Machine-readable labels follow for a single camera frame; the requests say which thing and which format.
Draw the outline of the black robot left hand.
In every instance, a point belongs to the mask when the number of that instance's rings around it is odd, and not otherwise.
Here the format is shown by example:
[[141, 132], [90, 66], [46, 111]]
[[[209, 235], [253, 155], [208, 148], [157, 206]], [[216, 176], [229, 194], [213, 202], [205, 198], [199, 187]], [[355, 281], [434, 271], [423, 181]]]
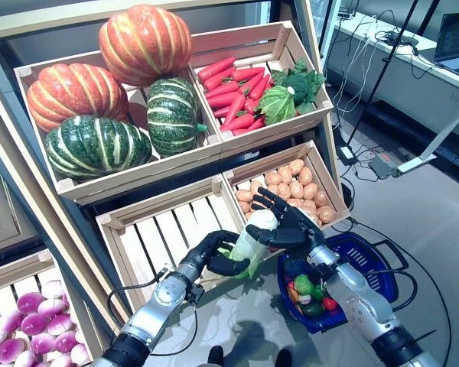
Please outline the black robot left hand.
[[239, 239], [239, 234], [218, 230], [206, 235], [203, 240], [194, 248], [192, 248], [187, 255], [181, 260], [177, 270], [183, 268], [192, 268], [198, 278], [204, 268], [209, 269], [215, 274], [222, 276], [236, 276], [243, 273], [250, 264], [248, 258], [243, 260], [232, 260], [226, 257], [220, 248], [231, 251], [231, 244], [235, 245]]

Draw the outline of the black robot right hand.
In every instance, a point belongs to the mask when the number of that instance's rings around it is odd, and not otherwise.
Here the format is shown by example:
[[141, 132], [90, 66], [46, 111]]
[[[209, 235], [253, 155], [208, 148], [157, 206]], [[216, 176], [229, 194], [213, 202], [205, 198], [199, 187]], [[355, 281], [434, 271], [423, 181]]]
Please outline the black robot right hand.
[[263, 229], [248, 223], [246, 231], [262, 245], [288, 251], [306, 251], [308, 254], [318, 246], [326, 244], [320, 228], [299, 208], [290, 206], [281, 197], [260, 187], [252, 204], [255, 213], [269, 209], [277, 219], [275, 229]]

